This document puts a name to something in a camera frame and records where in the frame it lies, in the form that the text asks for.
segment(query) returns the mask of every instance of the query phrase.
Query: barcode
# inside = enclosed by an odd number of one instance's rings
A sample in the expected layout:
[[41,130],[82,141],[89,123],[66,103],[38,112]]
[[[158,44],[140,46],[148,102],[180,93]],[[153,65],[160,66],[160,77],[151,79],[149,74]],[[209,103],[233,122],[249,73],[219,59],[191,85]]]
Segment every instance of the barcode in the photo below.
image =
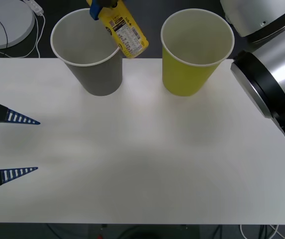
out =
[[140,37],[139,33],[137,32],[137,30],[136,30],[134,27],[132,27],[131,30],[132,30],[133,33],[136,35],[136,37],[138,38],[138,40],[140,40],[141,37]]

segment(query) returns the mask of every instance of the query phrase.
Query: gray paper cup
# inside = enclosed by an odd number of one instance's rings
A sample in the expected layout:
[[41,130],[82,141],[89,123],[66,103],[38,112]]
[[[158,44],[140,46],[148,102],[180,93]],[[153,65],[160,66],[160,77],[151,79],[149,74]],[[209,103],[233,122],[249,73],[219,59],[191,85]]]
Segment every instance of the gray paper cup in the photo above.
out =
[[52,31],[51,46],[89,93],[106,96],[121,85],[122,55],[89,10],[80,9],[60,19]]

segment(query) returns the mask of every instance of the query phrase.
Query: cup rim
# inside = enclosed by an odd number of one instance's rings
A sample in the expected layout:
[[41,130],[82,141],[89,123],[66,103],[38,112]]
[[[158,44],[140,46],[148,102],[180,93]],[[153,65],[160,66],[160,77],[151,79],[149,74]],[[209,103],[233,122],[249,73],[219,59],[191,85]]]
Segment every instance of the cup rim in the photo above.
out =
[[[163,40],[163,31],[164,31],[164,27],[166,26],[168,20],[170,20],[172,17],[174,17],[175,15],[181,13],[181,12],[185,12],[185,11],[203,11],[203,12],[206,12],[206,13],[209,13],[211,15],[214,15],[216,17],[218,17],[219,19],[221,19],[228,27],[230,33],[231,33],[231,38],[232,38],[232,46],[229,50],[229,52],[226,54],[226,56],[216,62],[213,62],[213,63],[210,63],[210,64],[205,64],[205,65],[198,65],[198,64],[193,64],[193,63],[190,63],[190,62],[186,62],[178,57],[176,57],[166,46],[166,44],[164,43],[164,40]],[[211,12],[211,11],[207,11],[207,10],[204,10],[204,9],[199,9],[199,8],[189,8],[189,9],[184,9],[184,10],[181,10],[181,11],[177,11],[175,13],[173,13],[171,16],[169,16],[166,21],[163,23],[162,25],[162,28],[161,28],[161,42],[162,42],[162,46],[165,48],[165,50],[174,58],[176,59],[177,61],[183,63],[183,64],[186,64],[186,65],[189,65],[189,66],[196,66],[196,67],[209,67],[209,66],[214,66],[214,65],[217,65],[219,63],[221,63],[222,61],[224,61],[227,57],[230,56],[230,54],[232,53],[233,49],[234,49],[234,44],[235,44],[235,37],[234,37],[234,32],[231,28],[231,26],[227,23],[226,20],[224,20],[221,16]]]
[[101,64],[101,63],[103,63],[103,62],[106,62],[106,61],[109,60],[110,58],[112,58],[112,57],[120,50],[120,48],[117,47],[117,49],[116,49],[110,56],[108,56],[107,58],[102,59],[101,61],[97,61],[97,62],[89,63],[89,64],[77,64],[77,63],[73,63],[73,62],[67,61],[67,60],[65,60],[64,58],[62,58],[62,57],[56,52],[55,47],[54,47],[54,44],[53,44],[53,35],[54,35],[54,32],[55,32],[57,26],[58,26],[64,19],[66,19],[67,17],[69,17],[70,15],[75,14],[75,13],[77,13],[77,12],[79,12],[79,11],[88,11],[88,14],[89,14],[89,10],[90,10],[90,8],[83,8],[83,9],[79,9],[79,10],[70,12],[69,14],[63,16],[63,17],[55,24],[55,26],[54,26],[54,28],[53,28],[53,30],[52,30],[51,39],[50,39],[52,50],[53,50],[54,54],[57,56],[57,58],[61,59],[63,62],[65,62],[65,63],[68,64],[68,65],[79,66],[79,67],[87,67],[87,66],[99,65],[99,64]]

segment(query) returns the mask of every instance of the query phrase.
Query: black floor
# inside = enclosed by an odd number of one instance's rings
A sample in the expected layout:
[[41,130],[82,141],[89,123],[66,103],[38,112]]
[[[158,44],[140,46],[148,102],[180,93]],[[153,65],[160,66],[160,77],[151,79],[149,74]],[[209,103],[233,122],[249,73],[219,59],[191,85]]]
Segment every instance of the black floor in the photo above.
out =
[[[86,224],[0,224],[0,239],[242,239],[238,225],[135,226]],[[260,226],[243,226],[248,239],[259,237]],[[279,227],[285,237],[285,226]]]

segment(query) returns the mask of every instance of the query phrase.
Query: white round device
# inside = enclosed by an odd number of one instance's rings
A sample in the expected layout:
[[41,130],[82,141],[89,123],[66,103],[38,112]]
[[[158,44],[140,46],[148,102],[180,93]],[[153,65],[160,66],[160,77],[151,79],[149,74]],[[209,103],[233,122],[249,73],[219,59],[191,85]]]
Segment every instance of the white round device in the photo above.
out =
[[[35,18],[29,6],[19,0],[0,0],[0,22],[8,38],[7,47],[24,40],[32,31]],[[0,49],[6,48],[6,35],[0,24]]]

